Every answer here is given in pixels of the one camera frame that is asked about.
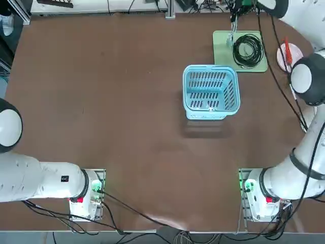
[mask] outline black ring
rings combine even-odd
[[[241,55],[239,53],[240,45],[248,45],[252,48],[253,53],[247,55]],[[253,34],[246,34],[239,37],[233,46],[233,57],[237,65],[246,67],[249,69],[257,66],[264,57],[264,49],[259,38]]]

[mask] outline green tray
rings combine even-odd
[[[230,31],[227,30],[216,30],[213,33],[213,53],[214,53],[214,64],[230,66],[237,72],[265,72],[268,69],[268,63],[264,55],[262,61],[254,68],[248,69],[237,65],[233,58],[233,50],[226,44]],[[237,31],[234,34],[234,40],[245,34],[253,34],[261,40],[261,34],[258,31]],[[240,52],[244,53],[244,48],[240,48]]]

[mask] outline brown tabletop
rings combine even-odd
[[[270,18],[261,19],[271,65],[290,96],[276,64]],[[280,21],[276,26],[279,38],[288,36],[305,55],[312,51],[291,27]],[[258,30],[256,15],[240,18],[238,27]],[[40,161],[106,168],[108,192],[174,227],[236,231],[238,169],[277,165],[303,133],[270,71],[239,74],[236,115],[210,125],[186,121],[183,70],[212,64],[212,33],[229,29],[229,14],[33,18],[23,29],[6,96],[24,122],[15,151]],[[120,228],[157,228],[105,201]],[[37,203],[69,210],[67,200]],[[0,213],[1,230],[67,229],[19,202],[1,203]],[[324,213],[321,204],[306,200],[287,231],[325,232],[314,221]],[[107,214],[103,222],[111,223]],[[250,224],[248,230],[260,227]]]

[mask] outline metal frame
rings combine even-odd
[[[174,0],[168,0],[166,19],[175,19]]]
[[[26,10],[21,0],[8,0],[8,2],[19,15],[19,17],[23,20],[23,24],[30,24],[30,13]]]

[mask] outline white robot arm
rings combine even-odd
[[[302,142],[279,165],[253,169],[245,183],[254,221],[269,221],[279,212],[280,199],[302,196],[312,152],[325,122],[325,0],[258,0],[259,7],[300,32],[317,51],[299,60],[291,73],[296,94],[308,105],[309,129]],[[325,190],[325,133],[317,145],[304,198]]]
[[[9,152],[19,142],[22,128],[18,110],[0,99],[0,202],[68,198],[72,215],[94,220],[101,204],[96,190],[102,190],[96,172]]]

